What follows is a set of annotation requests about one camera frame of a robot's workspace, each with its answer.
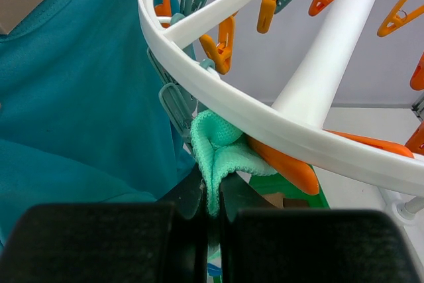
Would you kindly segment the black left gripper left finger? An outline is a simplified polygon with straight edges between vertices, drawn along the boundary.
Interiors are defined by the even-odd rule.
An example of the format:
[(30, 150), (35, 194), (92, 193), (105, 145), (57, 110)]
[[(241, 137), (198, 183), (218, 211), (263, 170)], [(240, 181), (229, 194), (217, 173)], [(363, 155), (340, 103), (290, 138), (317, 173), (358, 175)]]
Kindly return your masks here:
[(34, 206), (1, 254), (1, 281), (204, 282), (205, 201), (194, 168), (154, 203)]

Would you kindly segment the mint patterned sock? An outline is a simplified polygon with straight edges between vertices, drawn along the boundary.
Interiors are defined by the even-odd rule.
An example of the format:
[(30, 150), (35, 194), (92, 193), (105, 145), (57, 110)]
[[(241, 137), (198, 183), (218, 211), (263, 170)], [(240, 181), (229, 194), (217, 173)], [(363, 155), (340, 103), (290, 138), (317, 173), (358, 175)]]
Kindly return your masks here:
[(276, 170), (254, 152), (245, 134), (212, 110), (204, 110), (191, 123), (191, 145), (207, 190), (207, 212), (219, 213), (219, 186), (231, 173), (269, 176)]

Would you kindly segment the white round clip hanger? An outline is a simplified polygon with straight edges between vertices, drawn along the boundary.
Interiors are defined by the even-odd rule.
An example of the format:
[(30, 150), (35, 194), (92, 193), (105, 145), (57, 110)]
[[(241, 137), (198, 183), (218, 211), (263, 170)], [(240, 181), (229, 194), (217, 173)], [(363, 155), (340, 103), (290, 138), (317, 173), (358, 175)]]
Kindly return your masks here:
[(159, 63), (200, 102), (260, 142), (324, 170), (373, 186), (423, 195), (423, 162), (323, 129), (333, 105), (391, 106), (400, 56), (367, 35), (376, 0), (335, 0), (319, 26), (307, 19), (270, 44), (244, 37), (235, 75), (223, 80), (184, 48), (253, 0), (214, 0), (164, 28), (153, 0), (137, 0), (143, 35)]

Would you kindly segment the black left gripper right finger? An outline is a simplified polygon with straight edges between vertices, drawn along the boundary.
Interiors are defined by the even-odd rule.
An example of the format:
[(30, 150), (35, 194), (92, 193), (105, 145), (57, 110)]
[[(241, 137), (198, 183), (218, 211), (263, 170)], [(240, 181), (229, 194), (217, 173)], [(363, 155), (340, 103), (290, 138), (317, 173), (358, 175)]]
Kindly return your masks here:
[(238, 174), (219, 186), (224, 282), (422, 282), (384, 212), (278, 209)]

